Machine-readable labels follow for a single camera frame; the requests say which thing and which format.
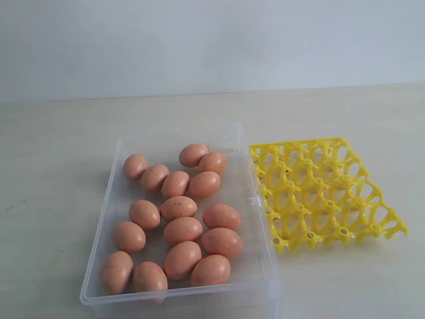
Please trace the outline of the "brown egg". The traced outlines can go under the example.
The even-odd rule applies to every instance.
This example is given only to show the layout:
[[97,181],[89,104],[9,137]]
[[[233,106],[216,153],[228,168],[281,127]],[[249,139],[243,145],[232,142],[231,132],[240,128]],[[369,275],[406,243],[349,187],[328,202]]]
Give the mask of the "brown egg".
[[129,218],[146,231],[157,228],[161,222],[161,216],[157,206],[144,199],[134,201],[130,205]]
[[194,217],[180,217],[167,224],[163,237],[174,246],[183,241],[196,241],[203,233],[202,223]]
[[129,181],[139,181],[148,168],[148,160],[141,154],[130,155],[123,165],[124,177]]
[[201,248],[196,242],[183,241],[178,243],[165,257],[165,274],[173,280],[184,279],[191,274],[201,258]]
[[183,196],[187,192],[189,182],[190,177],[187,172],[174,171],[165,178],[161,187],[162,195],[166,199]]
[[159,212],[166,221],[180,217],[192,217],[197,212],[197,204],[190,197],[175,196],[164,201]]
[[227,158],[222,152],[210,152],[203,156],[198,164],[198,171],[213,171],[221,174],[227,165]]
[[230,261],[222,255],[201,259],[191,273],[191,286],[225,284],[231,272]]
[[112,253],[101,271],[101,281],[110,294],[121,294],[128,285],[133,272],[133,261],[124,251]]
[[182,149],[179,161],[185,167],[197,167],[203,156],[209,153],[205,144],[190,144]]
[[170,171],[167,166],[155,164],[143,173],[140,180],[141,188],[149,192],[159,191],[169,174]]
[[119,250],[136,253],[145,247],[145,231],[131,221],[120,221],[112,229],[112,240]]
[[133,270],[133,287],[136,292],[167,290],[167,276],[158,264],[145,261]]
[[214,204],[203,213],[203,222],[209,229],[224,227],[236,230],[241,223],[240,213],[227,204]]
[[238,233],[224,227],[207,231],[201,239],[203,249],[209,255],[222,255],[228,259],[237,257],[243,248],[242,238]]
[[189,193],[197,199],[214,195],[221,186],[220,175],[213,171],[196,174],[189,182]]

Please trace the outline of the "clear plastic container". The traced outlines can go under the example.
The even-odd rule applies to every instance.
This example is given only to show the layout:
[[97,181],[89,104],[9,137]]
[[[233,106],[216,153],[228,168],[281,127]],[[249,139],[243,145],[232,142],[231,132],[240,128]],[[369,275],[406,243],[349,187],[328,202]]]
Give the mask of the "clear plastic container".
[[[116,250],[111,237],[114,225],[128,218],[129,207],[135,200],[147,199],[156,205],[164,200],[162,194],[145,192],[138,183],[124,177],[125,160],[132,154],[141,154],[151,165],[163,164],[177,171],[181,169],[180,151],[193,143],[206,144],[227,158],[221,187],[212,197],[198,201],[197,218],[215,203],[233,206],[242,217],[238,234],[243,249],[231,260],[228,283],[192,287],[185,278],[170,280],[168,290],[161,293],[136,293],[129,284],[122,294],[109,294],[102,284],[101,271],[103,263]],[[84,305],[91,307],[99,318],[277,318],[282,299],[278,260],[253,181],[241,124],[215,130],[142,133],[118,141],[80,292]]]

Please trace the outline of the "yellow plastic egg tray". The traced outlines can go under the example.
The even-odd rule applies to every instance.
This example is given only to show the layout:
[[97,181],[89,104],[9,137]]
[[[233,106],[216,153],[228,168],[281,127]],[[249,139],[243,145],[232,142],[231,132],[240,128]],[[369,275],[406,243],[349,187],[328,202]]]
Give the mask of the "yellow plastic egg tray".
[[408,234],[344,138],[249,147],[277,253]]

